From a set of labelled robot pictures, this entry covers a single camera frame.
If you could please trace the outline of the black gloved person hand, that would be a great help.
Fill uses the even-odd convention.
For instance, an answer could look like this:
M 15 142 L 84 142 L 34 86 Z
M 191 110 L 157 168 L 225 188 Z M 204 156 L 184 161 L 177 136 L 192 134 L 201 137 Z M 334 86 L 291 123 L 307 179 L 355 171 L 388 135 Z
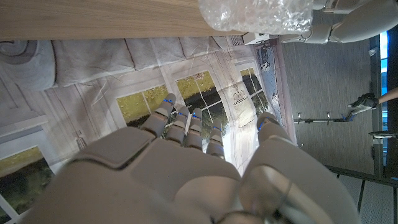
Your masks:
M 349 104 L 352 109 L 351 114 L 358 114 L 367 110 L 372 110 L 379 104 L 379 100 L 375 97 L 374 93 L 366 93 L 358 97 L 358 99 Z

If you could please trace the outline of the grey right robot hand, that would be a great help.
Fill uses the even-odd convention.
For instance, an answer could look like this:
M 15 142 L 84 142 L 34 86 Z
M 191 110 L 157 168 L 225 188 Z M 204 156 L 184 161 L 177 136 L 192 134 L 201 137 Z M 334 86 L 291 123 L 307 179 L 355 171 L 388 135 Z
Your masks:
M 299 149 L 275 116 L 257 119 L 243 174 L 224 158 L 221 124 L 202 147 L 202 113 L 169 94 L 140 128 L 119 129 L 67 162 L 22 223 L 359 223 L 345 186 Z

